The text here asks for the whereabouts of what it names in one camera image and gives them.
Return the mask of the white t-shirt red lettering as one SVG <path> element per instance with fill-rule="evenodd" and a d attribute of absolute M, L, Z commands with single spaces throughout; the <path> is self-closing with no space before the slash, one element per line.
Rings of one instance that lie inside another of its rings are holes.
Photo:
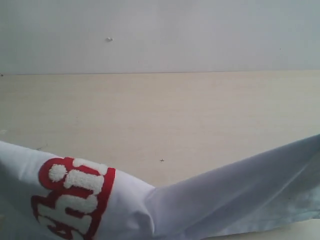
<path fill-rule="evenodd" d="M 319 217 L 318 135 L 164 187 L 0 144 L 3 240 L 201 240 Z"/>

